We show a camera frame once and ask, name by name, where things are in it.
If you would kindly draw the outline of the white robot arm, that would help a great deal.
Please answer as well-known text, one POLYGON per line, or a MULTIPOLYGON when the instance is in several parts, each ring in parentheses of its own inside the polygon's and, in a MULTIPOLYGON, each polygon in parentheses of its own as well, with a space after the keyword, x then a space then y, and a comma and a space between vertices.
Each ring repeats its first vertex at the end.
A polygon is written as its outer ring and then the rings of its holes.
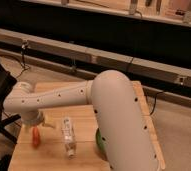
POLYGON ((133 83, 119 71, 40 93, 18 82, 4 100, 4 109, 30 126, 43 122, 43 108, 76 105, 93 107, 111 171, 161 171, 133 83))

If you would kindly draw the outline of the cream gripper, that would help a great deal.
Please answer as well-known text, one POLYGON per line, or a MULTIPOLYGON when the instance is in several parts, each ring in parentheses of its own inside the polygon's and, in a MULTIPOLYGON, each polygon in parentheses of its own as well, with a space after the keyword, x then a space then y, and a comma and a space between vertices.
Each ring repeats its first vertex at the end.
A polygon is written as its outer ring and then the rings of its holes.
POLYGON ((44 116, 44 114, 42 112, 40 112, 37 117, 33 120, 33 130, 34 131, 38 131, 38 126, 39 124, 42 124, 45 127, 50 127, 50 128, 56 128, 55 123, 53 122, 47 122, 46 121, 46 117, 44 116))

